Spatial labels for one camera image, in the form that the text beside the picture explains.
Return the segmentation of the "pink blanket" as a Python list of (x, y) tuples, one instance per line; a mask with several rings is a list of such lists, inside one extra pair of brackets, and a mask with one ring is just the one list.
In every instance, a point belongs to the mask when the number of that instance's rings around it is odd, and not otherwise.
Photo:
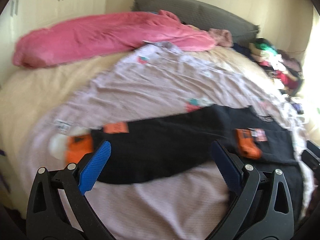
[(16, 43), (12, 64), (51, 67), (134, 50), (144, 42), (162, 41), (184, 51), (205, 51), (216, 46), (206, 31), (181, 23), (172, 12), (119, 12), (74, 18), (31, 31)]

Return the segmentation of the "dusty pink fuzzy garment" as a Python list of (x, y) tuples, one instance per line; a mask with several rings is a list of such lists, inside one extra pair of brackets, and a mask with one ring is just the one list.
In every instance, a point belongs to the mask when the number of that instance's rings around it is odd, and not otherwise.
[(230, 31), (226, 29), (209, 29), (208, 34), (215, 40), (217, 46), (232, 47), (233, 38)]

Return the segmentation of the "black sweater with orange cuffs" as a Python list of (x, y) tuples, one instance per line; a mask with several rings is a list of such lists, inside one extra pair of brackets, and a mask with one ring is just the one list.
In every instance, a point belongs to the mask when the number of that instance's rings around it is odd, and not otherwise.
[(188, 113), (106, 124), (85, 135), (69, 137), (66, 161), (78, 163), (101, 142), (111, 144), (111, 156), (99, 176), (108, 184), (144, 183), (170, 177), (210, 159), (212, 142), (260, 171), (281, 169), (290, 190), (294, 218), (303, 202), (303, 177), (291, 133), (253, 107), (211, 105)]

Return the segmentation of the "pile of colourful clothes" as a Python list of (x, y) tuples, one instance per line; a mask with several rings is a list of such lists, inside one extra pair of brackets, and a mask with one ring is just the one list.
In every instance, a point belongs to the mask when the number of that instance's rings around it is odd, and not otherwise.
[(296, 96), (303, 82), (303, 71), (300, 62), (290, 57), (285, 51), (276, 47), (264, 38), (257, 38), (249, 44), (250, 57), (273, 81), (281, 83), (280, 91), (289, 96)]

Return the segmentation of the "lilac printed bed sheet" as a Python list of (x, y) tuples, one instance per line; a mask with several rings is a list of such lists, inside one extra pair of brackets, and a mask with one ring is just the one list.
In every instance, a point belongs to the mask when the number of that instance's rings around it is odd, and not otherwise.
[(111, 156), (87, 199), (111, 233), (204, 239), (230, 198), (209, 148), (219, 140), (238, 153), (237, 129), (262, 151), (252, 165), (284, 172), (298, 222), (313, 184), (300, 161), (303, 124), (255, 63), (224, 48), (147, 44), (122, 58), (36, 124), (20, 151), (22, 185), (30, 192), (39, 167), (76, 163), (108, 140)]

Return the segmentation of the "grey quilted headboard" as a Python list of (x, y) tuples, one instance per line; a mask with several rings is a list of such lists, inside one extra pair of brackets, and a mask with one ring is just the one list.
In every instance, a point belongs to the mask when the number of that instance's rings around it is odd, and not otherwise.
[(133, 0), (132, 11), (166, 10), (175, 14), (182, 23), (201, 30), (226, 29), (233, 42), (248, 46), (259, 34), (259, 26), (219, 7), (196, 0)]

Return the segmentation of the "white wardrobe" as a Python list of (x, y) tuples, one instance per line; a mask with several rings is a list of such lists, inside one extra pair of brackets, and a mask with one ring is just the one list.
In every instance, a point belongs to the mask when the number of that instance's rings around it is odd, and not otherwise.
[(1, 84), (17, 70), (11, 57), (21, 36), (63, 20), (105, 11), (106, 0), (1, 0)]

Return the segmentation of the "cream bed cover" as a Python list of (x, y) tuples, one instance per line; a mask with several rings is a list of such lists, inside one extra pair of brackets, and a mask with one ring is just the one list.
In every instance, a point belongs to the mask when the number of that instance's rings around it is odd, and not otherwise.
[(17, 71), (1, 89), (1, 142), (18, 176), (19, 204), (26, 206), (38, 167), (64, 166), (62, 154), (48, 150), (57, 133), (184, 113), (195, 102), (252, 106), (275, 119), (281, 110), (279, 93), (258, 65), (222, 47), (188, 53), (148, 44), (131, 53)]

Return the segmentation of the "dark navy garment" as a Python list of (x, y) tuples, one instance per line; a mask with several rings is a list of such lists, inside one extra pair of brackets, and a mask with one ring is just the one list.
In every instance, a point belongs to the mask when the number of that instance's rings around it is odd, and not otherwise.
[(244, 55), (244, 56), (246, 56), (246, 57), (251, 57), (251, 51), (250, 51), (250, 49), (247, 48), (247, 47), (245, 47), (245, 46), (241, 46), (241, 45), (239, 45), (239, 44), (237, 44), (237, 43), (234, 43), (233, 46), (232, 46), (232, 48), (233, 48), (236, 52), (238, 52), (238, 53), (240, 53), (240, 54), (242, 54), (242, 55)]

